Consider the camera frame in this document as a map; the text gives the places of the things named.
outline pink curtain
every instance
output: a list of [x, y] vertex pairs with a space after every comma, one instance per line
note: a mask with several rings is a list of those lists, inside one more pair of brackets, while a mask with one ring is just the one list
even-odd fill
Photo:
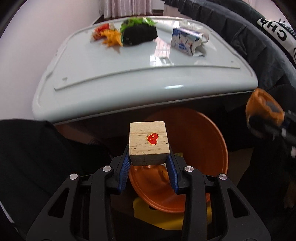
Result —
[[103, 0], [104, 17], [152, 15], [152, 0]]

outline milk carton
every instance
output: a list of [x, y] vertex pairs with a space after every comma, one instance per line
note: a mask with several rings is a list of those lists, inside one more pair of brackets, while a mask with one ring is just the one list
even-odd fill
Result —
[[202, 44], [202, 36], [203, 33], [197, 31], [174, 28], [171, 46], [193, 56], [195, 49]]

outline heart sticker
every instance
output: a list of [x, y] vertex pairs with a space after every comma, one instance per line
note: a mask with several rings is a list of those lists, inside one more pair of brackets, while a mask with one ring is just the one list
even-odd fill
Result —
[[150, 133], [146, 136], [146, 141], [148, 144], [154, 146], [157, 144], [158, 134], [157, 133]]

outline wooden block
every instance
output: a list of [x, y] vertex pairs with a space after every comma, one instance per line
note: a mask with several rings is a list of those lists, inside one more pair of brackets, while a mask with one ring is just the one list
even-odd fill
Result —
[[164, 164], [169, 153], [163, 121], [130, 124], [129, 155], [134, 166]]

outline orange bucket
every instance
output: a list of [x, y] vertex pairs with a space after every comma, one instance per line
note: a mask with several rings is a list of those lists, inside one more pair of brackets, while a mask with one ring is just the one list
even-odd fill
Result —
[[[187, 165], [206, 175], [226, 174], [226, 143], [217, 126], [204, 114], [187, 108], [169, 108], [145, 121], [165, 122], [173, 152], [183, 153]], [[136, 193], [151, 207], [167, 213], [184, 212], [185, 195], [174, 193], [164, 166], [131, 165], [129, 178]]]

